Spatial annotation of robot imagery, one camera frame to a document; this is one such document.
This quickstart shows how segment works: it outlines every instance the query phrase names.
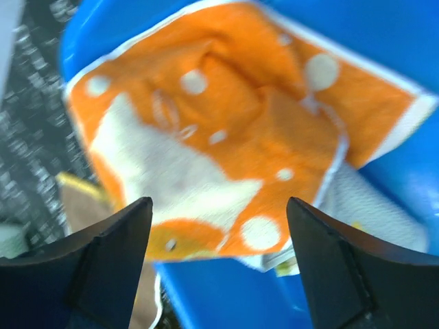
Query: blue surface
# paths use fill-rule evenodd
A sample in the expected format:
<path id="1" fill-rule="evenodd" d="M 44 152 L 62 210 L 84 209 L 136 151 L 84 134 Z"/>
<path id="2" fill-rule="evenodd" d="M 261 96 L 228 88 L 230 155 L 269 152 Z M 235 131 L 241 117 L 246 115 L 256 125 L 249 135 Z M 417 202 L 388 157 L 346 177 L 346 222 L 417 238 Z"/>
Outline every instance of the blue surface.
<path id="1" fill-rule="evenodd" d="M 192 1 L 84 0 L 65 32 L 70 80 L 94 59 Z M 273 0 L 271 6 L 439 93 L 436 0 Z M 439 254 L 439 112 L 361 172 L 429 227 Z M 275 278 L 234 260 L 157 264 L 185 328 L 310 328 L 298 276 Z"/>

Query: blue basket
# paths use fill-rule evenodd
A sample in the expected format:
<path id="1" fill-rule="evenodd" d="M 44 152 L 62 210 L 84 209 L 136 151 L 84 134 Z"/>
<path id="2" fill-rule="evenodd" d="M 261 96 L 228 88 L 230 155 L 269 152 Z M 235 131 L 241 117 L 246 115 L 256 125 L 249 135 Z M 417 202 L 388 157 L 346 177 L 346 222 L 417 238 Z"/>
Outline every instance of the blue basket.
<path id="1" fill-rule="evenodd" d="M 191 2 L 84 0 L 62 39 L 64 79 Z M 264 2 L 439 93 L 439 2 Z M 429 227 L 430 252 L 439 255 L 437 132 L 439 112 L 361 172 Z M 273 271 L 259 273 L 231 259 L 156 268 L 184 328 L 312 328 L 300 276 L 277 278 Z"/>

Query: orange towel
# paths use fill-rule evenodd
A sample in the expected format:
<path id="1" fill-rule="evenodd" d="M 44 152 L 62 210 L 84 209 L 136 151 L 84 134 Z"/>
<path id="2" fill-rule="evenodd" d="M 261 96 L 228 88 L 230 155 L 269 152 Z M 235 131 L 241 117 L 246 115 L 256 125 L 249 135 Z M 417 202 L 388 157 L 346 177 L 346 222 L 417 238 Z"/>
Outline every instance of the orange towel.
<path id="1" fill-rule="evenodd" d="M 319 206 L 344 160 L 394 149 L 437 99 L 253 3 L 206 0 L 85 68 L 67 101 L 116 208 L 152 197 L 147 257 L 175 260 L 290 246 L 287 200 Z"/>

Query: white polka dot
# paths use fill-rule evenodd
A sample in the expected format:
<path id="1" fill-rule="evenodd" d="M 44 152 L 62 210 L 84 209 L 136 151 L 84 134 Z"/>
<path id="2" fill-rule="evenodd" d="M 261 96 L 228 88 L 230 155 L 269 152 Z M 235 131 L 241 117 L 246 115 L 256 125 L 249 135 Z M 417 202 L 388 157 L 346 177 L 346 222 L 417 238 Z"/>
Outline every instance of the white polka dot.
<path id="1" fill-rule="evenodd" d="M 189 94 L 199 95 L 206 90 L 207 81 L 199 70 L 192 70 L 181 77 L 181 86 Z"/>
<path id="2" fill-rule="evenodd" d="M 227 137 L 227 133 L 224 130 L 220 130 L 209 137 L 209 144 L 212 145 L 222 142 L 224 139 L 226 139 L 226 137 Z"/>
<path id="3" fill-rule="evenodd" d="M 177 241 L 175 241 L 175 239 L 171 239 L 166 243 L 165 248 L 168 252 L 171 252 L 172 250 L 175 249 L 176 245 L 177 245 Z"/>
<path id="4" fill-rule="evenodd" d="M 279 180 L 290 180 L 293 178 L 293 176 L 294 176 L 293 171 L 291 169 L 288 169 L 288 168 L 281 169 L 276 174 L 276 177 Z"/>
<path id="5" fill-rule="evenodd" d="M 248 247 L 259 251 L 275 246 L 281 239 L 277 224 L 265 216 L 247 220 L 241 227 L 241 235 Z"/>
<path id="6" fill-rule="evenodd" d="M 92 97 L 98 97 L 105 93 L 111 81 L 102 75 L 96 75 L 87 82 L 87 92 Z"/>
<path id="7" fill-rule="evenodd" d="M 279 36 L 278 41 L 282 46 L 288 46 L 291 42 L 293 42 L 293 39 L 288 34 L 282 33 Z"/>
<path id="8" fill-rule="evenodd" d="M 325 53 L 319 53 L 305 65 L 305 72 L 313 90 L 324 90 L 333 85 L 338 78 L 337 60 Z"/>

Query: blue plastic container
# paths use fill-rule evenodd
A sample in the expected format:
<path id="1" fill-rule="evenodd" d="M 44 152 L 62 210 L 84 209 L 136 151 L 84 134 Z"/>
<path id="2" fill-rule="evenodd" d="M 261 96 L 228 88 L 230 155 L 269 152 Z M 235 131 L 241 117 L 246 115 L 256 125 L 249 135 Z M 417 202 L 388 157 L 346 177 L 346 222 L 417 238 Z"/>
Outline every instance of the blue plastic container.
<path id="1" fill-rule="evenodd" d="M 84 0 L 64 33 L 61 71 L 80 69 L 183 6 L 185 0 Z M 285 16 L 439 93 L 434 0 L 274 0 Z M 429 227 L 439 254 L 439 112 L 361 172 Z M 157 264 L 185 328 L 312 328 L 300 276 L 276 278 L 235 260 Z"/>

